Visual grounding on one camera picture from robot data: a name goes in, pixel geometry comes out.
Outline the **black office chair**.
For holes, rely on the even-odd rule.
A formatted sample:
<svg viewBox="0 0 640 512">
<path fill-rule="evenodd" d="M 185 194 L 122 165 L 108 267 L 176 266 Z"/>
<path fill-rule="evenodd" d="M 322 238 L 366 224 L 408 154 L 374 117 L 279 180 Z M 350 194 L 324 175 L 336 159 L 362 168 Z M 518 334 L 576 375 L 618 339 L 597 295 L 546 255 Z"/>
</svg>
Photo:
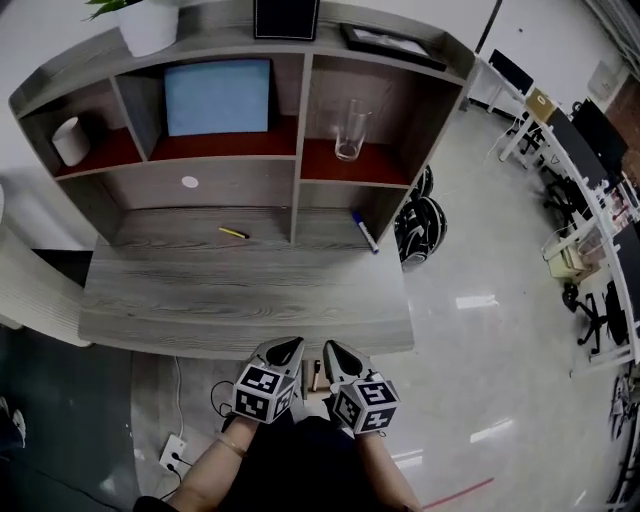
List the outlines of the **black office chair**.
<svg viewBox="0 0 640 512">
<path fill-rule="evenodd" d="M 585 301 L 578 298 L 578 287 L 566 282 L 563 285 L 562 301 L 572 312 L 581 310 L 589 321 L 587 333 L 577 340 L 579 346 L 583 346 L 591 338 L 594 338 L 595 345 L 591 349 L 591 355 L 596 356 L 601 351 L 601 330 L 607 328 L 613 342 L 617 346 L 626 344 L 629 340 L 628 328 L 626 326 L 626 314 L 622 309 L 617 289 L 614 281 L 610 281 L 606 286 L 606 293 L 603 295 L 605 302 L 605 312 L 600 314 L 597 308 L 595 297 L 592 293 L 585 295 Z"/>
<path fill-rule="evenodd" d="M 547 166 L 542 167 L 542 173 L 550 177 L 545 185 L 545 209 L 557 210 L 566 223 L 573 220 L 573 214 L 581 214 L 585 219 L 591 217 L 588 203 L 578 184 L 568 176 L 560 175 Z"/>
</svg>

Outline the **long white office desk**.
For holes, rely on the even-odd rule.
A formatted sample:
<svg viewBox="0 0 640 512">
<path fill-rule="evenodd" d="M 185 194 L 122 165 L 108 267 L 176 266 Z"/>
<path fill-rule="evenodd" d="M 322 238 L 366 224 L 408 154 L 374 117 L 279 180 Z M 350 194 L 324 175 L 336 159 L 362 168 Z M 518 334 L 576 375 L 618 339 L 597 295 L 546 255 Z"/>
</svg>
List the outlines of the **long white office desk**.
<svg viewBox="0 0 640 512">
<path fill-rule="evenodd" d="M 606 265 L 616 287 L 619 304 L 625 313 L 628 341 L 626 344 L 592 355 L 585 367 L 572 370 L 572 376 L 586 375 L 599 370 L 614 368 L 626 363 L 640 365 L 640 292 L 633 294 L 629 288 L 631 283 L 631 267 L 623 264 L 623 256 L 628 253 L 630 247 L 629 236 L 632 234 L 632 223 L 626 225 L 617 223 L 614 219 L 617 211 L 613 209 L 613 199 L 605 193 L 602 185 L 596 185 L 595 181 L 586 175 L 588 170 L 595 170 L 600 163 L 595 156 L 590 156 L 581 164 L 567 152 L 569 131 L 563 130 L 560 125 L 569 122 L 566 114 L 557 102 L 551 99 L 543 99 L 544 104 L 551 104 L 554 110 L 548 120 L 544 121 L 537 116 L 533 109 L 535 94 L 533 91 L 520 92 L 495 66 L 481 56 L 476 57 L 476 64 L 483 71 L 491 74 L 498 82 L 488 110 L 492 111 L 500 94 L 505 92 L 521 105 L 521 109 L 528 113 L 528 118 L 522 122 L 518 131 L 509 140 L 499 160 L 504 162 L 517 149 L 518 143 L 529 132 L 532 124 L 537 124 L 544 143 L 537 151 L 542 154 L 549 147 L 563 166 L 567 175 L 578 185 L 582 197 L 586 200 L 587 209 L 592 213 L 592 218 L 584 221 L 577 229 L 567 237 L 560 239 L 556 244 L 543 251 L 543 259 L 548 261 L 568 247 L 571 243 L 585 238 L 593 229 L 601 235 L 600 247 L 605 254 Z"/>
</svg>

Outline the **white ribbed chair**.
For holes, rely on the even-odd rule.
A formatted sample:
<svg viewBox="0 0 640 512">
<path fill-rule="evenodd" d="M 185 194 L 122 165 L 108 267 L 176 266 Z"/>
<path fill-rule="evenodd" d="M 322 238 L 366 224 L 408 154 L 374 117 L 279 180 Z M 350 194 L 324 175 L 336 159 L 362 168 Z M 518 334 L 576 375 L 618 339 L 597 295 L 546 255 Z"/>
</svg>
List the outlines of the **white ribbed chair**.
<svg viewBox="0 0 640 512">
<path fill-rule="evenodd" d="M 28 327 L 67 344 L 86 348 L 79 337 L 83 288 L 36 255 L 5 221 L 0 186 L 0 324 Z"/>
</svg>

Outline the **black picture frame standing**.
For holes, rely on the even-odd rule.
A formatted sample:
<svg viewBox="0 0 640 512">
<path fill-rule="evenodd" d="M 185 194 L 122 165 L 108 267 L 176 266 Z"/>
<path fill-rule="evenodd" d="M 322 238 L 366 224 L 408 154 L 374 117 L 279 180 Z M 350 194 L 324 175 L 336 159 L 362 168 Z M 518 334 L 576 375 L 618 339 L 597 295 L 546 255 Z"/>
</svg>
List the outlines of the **black picture frame standing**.
<svg viewBox="0 0 640 512">
<path fill-rule="evenodd" d="M 255 39 L 314 41 L 320 0 L 253 0 Z"/>
</svg>

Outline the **person's black clothing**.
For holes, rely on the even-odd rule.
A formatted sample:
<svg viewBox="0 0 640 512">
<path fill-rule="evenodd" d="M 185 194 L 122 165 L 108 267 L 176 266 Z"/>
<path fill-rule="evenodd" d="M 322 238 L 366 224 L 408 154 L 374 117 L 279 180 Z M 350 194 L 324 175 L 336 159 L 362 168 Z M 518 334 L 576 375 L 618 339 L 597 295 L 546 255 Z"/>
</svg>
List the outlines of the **person's black clothing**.
<svg viewBox="0 0 640 512">
<path fill-rule="evenodd" d="M 311 416 L 262 425 L 221 504 L 205 512 L 406 512 L 374 491 L 355 440 Z"/>
</svg>

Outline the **green plant in white pot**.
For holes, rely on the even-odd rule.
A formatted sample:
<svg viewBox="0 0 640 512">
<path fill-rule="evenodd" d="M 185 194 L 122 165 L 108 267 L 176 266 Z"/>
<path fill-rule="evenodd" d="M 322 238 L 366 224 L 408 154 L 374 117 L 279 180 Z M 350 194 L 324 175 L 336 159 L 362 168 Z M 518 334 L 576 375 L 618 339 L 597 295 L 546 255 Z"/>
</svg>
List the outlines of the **green plant in white pot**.
<svg viewBox="0 0 640 512">
<path fill-rule="evenodd" d="M 164 50 L 176 42 L 180 0 L 85 0 L 96 11 L 89 17 L 114 13 L 122 38 L 134 58 Z"/>
</svg>

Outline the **light blue board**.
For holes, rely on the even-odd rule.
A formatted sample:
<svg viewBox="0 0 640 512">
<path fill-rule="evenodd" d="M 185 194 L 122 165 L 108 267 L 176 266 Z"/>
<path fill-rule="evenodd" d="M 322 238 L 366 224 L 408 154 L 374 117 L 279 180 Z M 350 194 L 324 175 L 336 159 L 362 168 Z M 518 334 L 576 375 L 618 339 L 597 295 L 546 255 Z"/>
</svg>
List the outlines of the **light blue board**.
<svg viewBox="0 0 640 512">
<path fill-rule="evenodd" d="M 269 126 L 271 63 L 266 59 L 203 62 L 164 73 L 172 137 L 263 133 Z"/>
</svg>

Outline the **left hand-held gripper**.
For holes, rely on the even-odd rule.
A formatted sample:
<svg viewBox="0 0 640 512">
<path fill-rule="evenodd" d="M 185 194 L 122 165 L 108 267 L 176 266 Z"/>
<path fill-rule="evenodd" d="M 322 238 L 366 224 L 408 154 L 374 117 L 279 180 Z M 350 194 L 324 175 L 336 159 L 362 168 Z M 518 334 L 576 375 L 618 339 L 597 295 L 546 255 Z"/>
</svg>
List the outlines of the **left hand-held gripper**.
<svg viewBox="0 0 640 512">
<path fill-rule="evenodd" d="M 232 412 L 264 424 L 278 419 L 293 400 L 304 348 L 302 337 L 261 343 L 233 386 Z"/>
</svg>

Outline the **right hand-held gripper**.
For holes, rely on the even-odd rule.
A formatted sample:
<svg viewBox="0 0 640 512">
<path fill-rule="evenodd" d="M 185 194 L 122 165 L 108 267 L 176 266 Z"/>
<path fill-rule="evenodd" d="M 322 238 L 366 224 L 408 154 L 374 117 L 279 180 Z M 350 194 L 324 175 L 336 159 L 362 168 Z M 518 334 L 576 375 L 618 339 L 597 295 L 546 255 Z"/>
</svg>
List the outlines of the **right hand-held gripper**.
<svg viewBox="0 0 640 512">
<path fill-rule="evenodd" d="M 346 344 L 328 340 L 323 362 L 333 397 L 332 415 L 342 426 L 353 434 L 388 428 L 400 398 L 370 358 Z"/>
</svg>

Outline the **black helmets pile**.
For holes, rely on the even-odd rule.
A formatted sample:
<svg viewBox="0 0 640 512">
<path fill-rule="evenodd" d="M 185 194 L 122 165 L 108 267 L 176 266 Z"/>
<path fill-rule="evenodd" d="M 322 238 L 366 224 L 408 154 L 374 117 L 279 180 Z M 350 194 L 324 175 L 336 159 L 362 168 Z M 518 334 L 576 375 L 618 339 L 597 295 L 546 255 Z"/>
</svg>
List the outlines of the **black helmets pile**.
<svg viewBox="0 0 640 512">
<path fill-rule="evenodd" d="M 441 206 L 428 196 L 410 199 L 396 216 L 394 235 L 403 266 L 425 262 L 440 247 L 448 223 Z"/>
</svg>

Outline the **beige storage box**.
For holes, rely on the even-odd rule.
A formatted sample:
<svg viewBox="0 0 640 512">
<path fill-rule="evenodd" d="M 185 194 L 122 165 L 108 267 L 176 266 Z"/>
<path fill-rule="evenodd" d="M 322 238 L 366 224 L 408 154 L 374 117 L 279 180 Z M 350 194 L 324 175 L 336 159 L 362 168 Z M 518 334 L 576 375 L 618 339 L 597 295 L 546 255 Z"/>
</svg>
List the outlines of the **beige storage box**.
<svg viewBox="0 0 640 512">
<path fill-rule="evenodd" d="M 543 250 L 550 275 L 579 284 L 601 269 L 600 252 L 588 239 L 577 239 L 558 249 L 560 242 Z"/>
</svg>

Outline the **grey wooden desk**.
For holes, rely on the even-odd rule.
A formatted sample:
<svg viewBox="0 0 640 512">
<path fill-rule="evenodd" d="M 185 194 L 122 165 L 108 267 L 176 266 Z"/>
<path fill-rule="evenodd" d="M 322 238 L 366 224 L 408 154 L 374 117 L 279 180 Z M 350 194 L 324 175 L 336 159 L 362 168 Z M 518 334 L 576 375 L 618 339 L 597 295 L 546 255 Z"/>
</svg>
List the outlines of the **grey wooden desk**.
<svg viewBox="0 0 640 512">
<path fill-rule="evenodd" d="M 83 340 L 126 350 L 242 360 L 262 342 L 334 339 L 368 355 L 414 346 L 395 244 L 374 254 L 349 212 L 272 208 L 129 213 L 91 260 Z M 230 228 L 244 240 L 222 233 Z"/>
</svg>

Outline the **blue capped marker pen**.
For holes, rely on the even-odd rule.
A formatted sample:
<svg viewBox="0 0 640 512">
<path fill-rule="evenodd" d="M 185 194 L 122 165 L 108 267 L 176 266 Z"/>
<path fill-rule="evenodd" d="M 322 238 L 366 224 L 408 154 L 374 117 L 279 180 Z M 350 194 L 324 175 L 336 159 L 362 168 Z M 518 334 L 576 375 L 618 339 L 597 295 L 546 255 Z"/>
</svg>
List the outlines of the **blue capped marker pen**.
<svg viewBox="0 0 640 512">
<path fill-rule="evenodd" d="M 362 216 L 357 211 L 352 211 L 351 215 L 356 225 L 360 229 L 361 233 L 363 234 L 364 238 L 366 239 L 371 251 L 374 254 L 378 254 L 380 251 L 379 246 L 375 241 L 375 239 L 373 238 L 372 234 L 370 233 L 369 229 L 367 228 Z"/>
</svg>

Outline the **wooden drawer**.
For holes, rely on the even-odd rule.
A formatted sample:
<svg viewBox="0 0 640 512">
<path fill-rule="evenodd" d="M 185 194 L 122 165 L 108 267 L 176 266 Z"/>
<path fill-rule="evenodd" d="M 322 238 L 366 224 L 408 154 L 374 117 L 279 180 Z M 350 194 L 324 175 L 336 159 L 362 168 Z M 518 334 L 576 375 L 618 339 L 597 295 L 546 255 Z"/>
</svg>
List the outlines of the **wooden drawer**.
<svg viewBox="0 0 640 512">
<path fill-rule="evenodd" d="M 313 378 L 313 363 L 320 360 L 322 369 L 320 371 L 318 389 L 315 393 L 311 391 Z M 301 367 L 302 397 L 304 400 L 322 400 L 330 395 L 330 382 L 326 377 L 324 363 L 321 359 L 306 359 L 302 361 Z"/>
</svg>

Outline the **person's left forearm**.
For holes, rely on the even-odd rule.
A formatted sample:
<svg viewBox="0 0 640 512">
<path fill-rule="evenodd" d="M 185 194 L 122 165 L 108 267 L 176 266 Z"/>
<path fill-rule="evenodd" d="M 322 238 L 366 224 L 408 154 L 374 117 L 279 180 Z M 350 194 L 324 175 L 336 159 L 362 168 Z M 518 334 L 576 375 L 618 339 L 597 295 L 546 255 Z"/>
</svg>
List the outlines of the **person's left forearm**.
<svg viewBox="0 0 640 512">
<path fill-rule="evenodd" d="M 192 465 L 168 503 L 178 512 L 214 512 L 229 493 L 259 423 L 238 416 Z"/>
</svg>

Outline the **clear drinking glass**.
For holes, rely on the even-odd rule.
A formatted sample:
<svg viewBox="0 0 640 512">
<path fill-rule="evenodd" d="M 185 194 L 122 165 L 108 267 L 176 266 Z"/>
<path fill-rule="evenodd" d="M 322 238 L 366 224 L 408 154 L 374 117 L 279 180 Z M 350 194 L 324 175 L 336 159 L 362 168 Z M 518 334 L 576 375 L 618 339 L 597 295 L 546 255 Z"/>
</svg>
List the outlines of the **clear drinking glass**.
<svg viewBox="0 0 640 512">
<path fill-rule="evenodd" d="M 336 157 L 342 161 L 355 161 L 360 154 L 371 112 L 359 99 L 350 99 L 339 113 L 335 134 Z"/>
</svg>

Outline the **white power strip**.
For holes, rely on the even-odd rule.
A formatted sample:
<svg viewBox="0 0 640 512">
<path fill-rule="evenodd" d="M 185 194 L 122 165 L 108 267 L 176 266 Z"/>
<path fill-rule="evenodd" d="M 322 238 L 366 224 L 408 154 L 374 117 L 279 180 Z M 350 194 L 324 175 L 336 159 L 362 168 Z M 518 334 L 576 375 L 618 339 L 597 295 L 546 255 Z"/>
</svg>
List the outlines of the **white power strip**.
<svg viewBox="0 0 640 512">
<path fill-rule="evenodd" d="M 181 458 L 184 454 L 187 443 L 178 435 L 171 433 L 162 450 L 159 464 L 167 471 L 171 469 L 177 470 L 181 464 Z"/>
</svg>

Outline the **white cylinder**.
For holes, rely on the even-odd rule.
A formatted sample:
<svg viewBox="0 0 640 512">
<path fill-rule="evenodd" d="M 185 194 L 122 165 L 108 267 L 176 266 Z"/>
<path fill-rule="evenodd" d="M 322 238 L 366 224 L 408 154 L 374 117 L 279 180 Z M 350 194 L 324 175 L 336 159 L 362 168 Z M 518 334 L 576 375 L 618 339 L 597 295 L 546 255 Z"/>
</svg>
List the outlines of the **white cylinder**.
<svg viewBox="0 0 640 512">
<path fill-rule="evenodd" d="M 51 142 L 68 167 L 78 165 L 90 151 L 89 139 L 77 116 L 64 121 L 52 135 Z"/>
</svg>

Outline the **black desk divider panel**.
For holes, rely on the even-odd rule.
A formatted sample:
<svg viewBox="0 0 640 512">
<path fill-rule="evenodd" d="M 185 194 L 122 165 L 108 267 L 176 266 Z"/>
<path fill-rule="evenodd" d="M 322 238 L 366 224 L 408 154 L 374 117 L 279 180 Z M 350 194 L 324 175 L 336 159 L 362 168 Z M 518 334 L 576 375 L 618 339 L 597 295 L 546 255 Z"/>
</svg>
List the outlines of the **black desk divider panel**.
<svg viewBox="0 0 640 512">
<path fill-rule="evenodd" d="M 559 108 L 550 115 L 547 125 L 581 177 L 587 179 L 587 186 L 595 190 L 607 178 L 607 173 L 589 144 Z"/>
</svg>

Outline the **cardboard box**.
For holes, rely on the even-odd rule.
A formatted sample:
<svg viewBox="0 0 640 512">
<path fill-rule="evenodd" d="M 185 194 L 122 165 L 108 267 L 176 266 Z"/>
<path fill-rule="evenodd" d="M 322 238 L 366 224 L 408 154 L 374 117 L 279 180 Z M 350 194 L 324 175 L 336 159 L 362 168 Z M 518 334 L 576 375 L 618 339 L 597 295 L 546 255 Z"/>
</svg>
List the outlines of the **cardboard box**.
<svg viewBox="0 0 640 512">
<path fill-rule="evenodd" d="M 557 105 L 544 92 L 534 87 L 526 98 L 526 107 L 537 122 L 547 123 Z"/>
</svg>

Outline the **grey wooden desk hutch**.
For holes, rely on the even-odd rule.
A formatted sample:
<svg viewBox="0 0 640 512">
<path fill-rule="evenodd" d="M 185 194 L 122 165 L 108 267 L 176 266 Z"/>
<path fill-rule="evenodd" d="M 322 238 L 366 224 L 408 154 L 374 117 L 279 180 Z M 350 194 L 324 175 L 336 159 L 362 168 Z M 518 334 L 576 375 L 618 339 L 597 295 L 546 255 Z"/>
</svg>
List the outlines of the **grey wooden desk hutch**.
<svg viewBox="0 0 640 512">
<path fill-rule="evenodd" d="M 444 72 L 347 48 L 339 24 L 415 38 Z M 172 137 L 164 73 L 203 62 L 271 63 L 269 126 L 263 133 Z M 255 39 L 251 0 L 184 7 L 176 42 L 134 58 L 117 30 L 69 48 L 10 95 L 9 108 L 53 181 L 111 241 L 138 210 L 272 208 L 289 213 L 288 236 L 304 209 L 357 211 L 382 238 L 429 163 L 472 80 L 476 58 L 451 33 L 402 16 L 332 3 L 320 8 L 311 42 Z M 350 99 L 371 112 L 355 161 L 334 152 L 336 124 Z M 51 142 L 77 116 L 89 142 L 66 166 Z M 184 176 L 199 186 L 182 185 Z"/>
</svg>

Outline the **black computer monitor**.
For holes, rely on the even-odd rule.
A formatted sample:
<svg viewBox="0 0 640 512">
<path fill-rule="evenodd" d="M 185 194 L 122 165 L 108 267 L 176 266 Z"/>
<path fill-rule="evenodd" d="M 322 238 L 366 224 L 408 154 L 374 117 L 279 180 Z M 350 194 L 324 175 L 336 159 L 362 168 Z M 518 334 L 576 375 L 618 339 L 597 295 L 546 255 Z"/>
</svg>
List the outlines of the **black computer monitor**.
<svg viewBox="0 0 640 512">
<path fill-rule="evenodd" d="M 590 99 L 574 112 L 572 124 L 610 174 L 620 174 L 629 147 L 605 114 Z"/>
</svg>

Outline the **person's right forearm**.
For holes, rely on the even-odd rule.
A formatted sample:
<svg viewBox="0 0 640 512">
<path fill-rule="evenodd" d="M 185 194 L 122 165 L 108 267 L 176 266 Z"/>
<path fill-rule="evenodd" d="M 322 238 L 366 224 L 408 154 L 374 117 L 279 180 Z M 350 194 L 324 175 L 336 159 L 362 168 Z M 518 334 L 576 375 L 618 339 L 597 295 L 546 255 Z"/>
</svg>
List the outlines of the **person's right forearm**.
<svg viewBox="0 0 640 512">
<path fill-rule="evenodd" d="M 422 505 L 378 433 L 355 436 L 365 474 L 379 502 L 393 512 L 423 512 Z"/>
</svg>

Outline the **black desk screen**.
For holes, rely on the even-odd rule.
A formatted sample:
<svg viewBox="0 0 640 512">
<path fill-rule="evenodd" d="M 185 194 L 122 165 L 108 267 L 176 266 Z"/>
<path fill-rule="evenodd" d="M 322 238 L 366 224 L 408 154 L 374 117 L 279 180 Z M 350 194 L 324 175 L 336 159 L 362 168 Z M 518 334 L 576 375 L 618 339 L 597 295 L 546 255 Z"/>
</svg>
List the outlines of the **black desk screen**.
<svg viewBox="0 0 640 512">
<path fill-rule="evenodd" d="M 534 84 L 528 73 L 498 49 L 493 50 L 489 64 L 523 95 L 526 95 Z"/>
</svg>

